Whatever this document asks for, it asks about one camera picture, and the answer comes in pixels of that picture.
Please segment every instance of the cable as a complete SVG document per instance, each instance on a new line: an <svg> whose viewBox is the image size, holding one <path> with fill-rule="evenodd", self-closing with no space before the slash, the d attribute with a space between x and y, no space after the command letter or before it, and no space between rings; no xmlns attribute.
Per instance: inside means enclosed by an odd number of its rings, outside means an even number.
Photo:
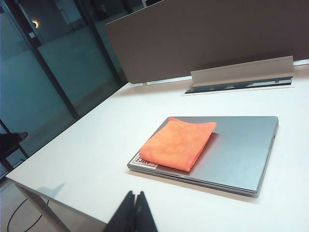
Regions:
<svg viewBox="0 0 309 232"><path fill-rule="evenodd" d="M19 209L19 207L21 207L22 204L25 203L26 200L27 200L27 199L25 199L25 200L14 210L14 212L12 213L12 215L11 215L11 217L10 217L10 220L9 220L9 222L8 222L8 226L7 226L7 228L6 228L7 232L9 232L9 226L10 226L10 222L11 222L11 220L12 220L12 217L14 216L14 214L16 213L16 211ZM26 230L23 231L23 232L27 232L28 230L30 230L30 229L40 220L41 217L42 217L42 214L39 216L39 218L38 218L28 229L26 229Z"/></svg>

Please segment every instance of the silver laptop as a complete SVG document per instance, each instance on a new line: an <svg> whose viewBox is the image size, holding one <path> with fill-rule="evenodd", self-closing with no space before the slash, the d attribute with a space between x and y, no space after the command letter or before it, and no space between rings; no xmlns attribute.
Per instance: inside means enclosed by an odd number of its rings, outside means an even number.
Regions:
<svg viewBox="0 0 309 232"><path fill-rule="evenodd" d="M186 183L258 197L278 128L275 116L174 117L191 123L216 122L204 150L191 171L185 172L139 157L128 168ZM167 118L156 130L169 121Z"/></svg>

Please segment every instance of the desk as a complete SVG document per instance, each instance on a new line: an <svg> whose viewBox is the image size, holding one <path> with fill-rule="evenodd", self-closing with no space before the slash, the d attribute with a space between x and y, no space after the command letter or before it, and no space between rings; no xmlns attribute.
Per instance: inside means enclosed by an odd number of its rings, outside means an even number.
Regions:
<svg viewBox="0 0 309 232"><path fill-rule="evenodd" d="M125 85L7 177L103 222L143 190L160 232L308 231L309 65L295 67L290 88L181 96L190 84ZM259 197L129 171L168 116L278 116Z"/></svg>

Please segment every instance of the glass wall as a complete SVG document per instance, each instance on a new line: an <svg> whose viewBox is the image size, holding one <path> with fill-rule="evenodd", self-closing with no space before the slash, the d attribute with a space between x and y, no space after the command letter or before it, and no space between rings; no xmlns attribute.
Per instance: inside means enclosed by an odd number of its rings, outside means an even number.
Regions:
<svg viewBox="0 0 309 232"><path fill-rule="evenodd" d="M38 50L79 114L120 87L73 0L22 0L19 7L42 44Z"/></svg>
<svg viewBox="0 0 309 232"><path fill-rule="evenodd" d="M0 119L28 133L27 155L126 83L104 25L143 8L141 0L0 2ZM7 161L26 157L17 150ZM0 166L1 175L6 170Z"/></svg>

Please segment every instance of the microfiber cloth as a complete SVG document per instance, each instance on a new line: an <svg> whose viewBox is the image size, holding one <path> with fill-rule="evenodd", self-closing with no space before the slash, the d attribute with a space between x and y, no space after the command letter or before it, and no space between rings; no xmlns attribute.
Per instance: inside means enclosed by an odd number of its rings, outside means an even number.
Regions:
<svg viewBox="0 0 309 232"><path fill-rule="evenodd" d="M152 163L188 172L215 127L215 122L194 124L170 117L167 125L140 149L140 157Z"/></svg>

